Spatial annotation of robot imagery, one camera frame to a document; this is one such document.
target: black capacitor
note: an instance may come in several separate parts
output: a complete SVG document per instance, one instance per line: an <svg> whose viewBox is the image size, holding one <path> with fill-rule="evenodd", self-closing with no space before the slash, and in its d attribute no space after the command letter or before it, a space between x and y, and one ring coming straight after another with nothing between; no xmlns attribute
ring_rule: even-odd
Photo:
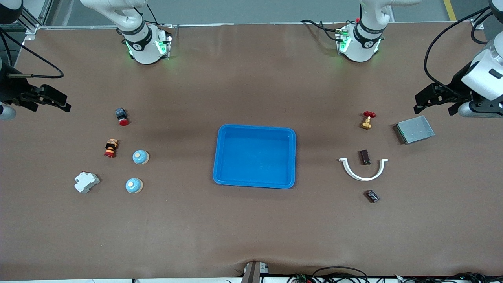
<svg viewBox="0 0 503 283"><path fill-rule="evenodd" d="M380 198L377 196L377 194L373 190L366 191L365 195L367 196L369 201L371 201L372 203L375 203L378 200L380 200Z"/></svg>
<svg viewBox="0 0 503 283"><path fill-rule="evenodd" d="M360 151L360 156L362 157L363 165L370 165L369 152L367 150Z"/></svg>

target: green led light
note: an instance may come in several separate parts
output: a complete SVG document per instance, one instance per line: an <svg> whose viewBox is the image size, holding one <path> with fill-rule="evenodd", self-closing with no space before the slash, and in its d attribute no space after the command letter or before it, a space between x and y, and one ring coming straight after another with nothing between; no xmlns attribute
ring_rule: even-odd
<svg viewBox="0 0 503 283"><path fill-rule="evenodd" d="M348 49L348 46L349 46L350 42L351 42L351 41L350 41L350 37L349 37L349 36L347 36L347 37L346 37L346 38L345 38L345 39L341 42L341 44L340 44L340 46L339 46L339 51L340 51L340 52L346 52L346 51L347 51L347 49Z"/></svg>
<svg viewBox="0 0 503 283"><path fill-rule="evenodd" d="M126 42L127 49L129 50L129 55L133 56L133 51L131 51L131 47L129 47L129 44Z"/></svg>
<svg viewBox="0 0 503 283"><path fill-rule="evenodd" d="M376 49L374 49L374 54L377 52L377 49L379 48L379 43L381 43L380 39L376 43Z"/></svg>
<svg viewBox="0 0 503 283"><path fill-rule="evenodd" d="M159 53L165 54L166 53L166 45L163 42L155 41L157 44L157 48L159 49Z"/></svg>

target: light blue round button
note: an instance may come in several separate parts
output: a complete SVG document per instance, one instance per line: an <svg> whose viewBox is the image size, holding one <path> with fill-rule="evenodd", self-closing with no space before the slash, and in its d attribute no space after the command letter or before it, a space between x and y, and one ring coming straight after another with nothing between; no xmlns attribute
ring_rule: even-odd
<svg viewBox="0 0 503 283"><path fill-rule="evenodd" d="M138 193L143 189L143 182L138 178L131 178L126 182L126 190L130 193Z"/></svg>
<svg viewBox="0 0 503 283"><path fill-rule="evenodd" d="M150 156L148 155L148 152L144 150L137 150L133 153L133 162L138 165L147 163L149 158Z"/></svg>

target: gray floor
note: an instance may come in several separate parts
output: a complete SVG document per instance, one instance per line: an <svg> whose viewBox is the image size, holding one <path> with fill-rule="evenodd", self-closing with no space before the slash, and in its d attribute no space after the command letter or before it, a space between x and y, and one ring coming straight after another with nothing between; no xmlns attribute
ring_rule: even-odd
<svg viewBox="0 0 503 283"><path fill-rule="evenodd" d="M396 7L396 21L448 21L443 0L424 0L412 7ZM299 22L304 19L344 22L359 16L356 0L150 0L157 20L168 24ZM79 0L59 3L53 25L108 25L108 19ZM153 20L147 8L140 9Z"/></svg>

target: yellow floor line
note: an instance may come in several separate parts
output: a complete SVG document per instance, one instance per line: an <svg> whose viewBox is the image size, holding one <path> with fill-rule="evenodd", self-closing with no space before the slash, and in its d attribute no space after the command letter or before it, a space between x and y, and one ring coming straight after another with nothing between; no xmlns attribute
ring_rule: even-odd
<svg viewBox="0 0 503 283"><path fill-rule="evenodd" d="M449 20L456 21L456 15L452 9L451 0L444 0L445 9L447 10L447 15L449 15Z"/></svg>

